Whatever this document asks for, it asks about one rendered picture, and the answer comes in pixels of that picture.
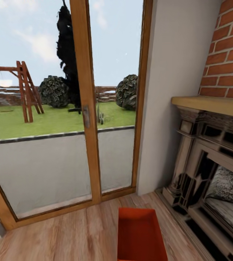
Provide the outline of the storage box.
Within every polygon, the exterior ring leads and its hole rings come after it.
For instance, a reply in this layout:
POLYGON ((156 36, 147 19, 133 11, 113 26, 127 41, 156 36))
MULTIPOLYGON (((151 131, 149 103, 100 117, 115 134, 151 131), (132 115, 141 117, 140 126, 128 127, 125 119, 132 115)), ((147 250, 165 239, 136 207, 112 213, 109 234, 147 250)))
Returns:
POLYGON ((155 209, 119 208, 117 261, 168 261, 155 209))

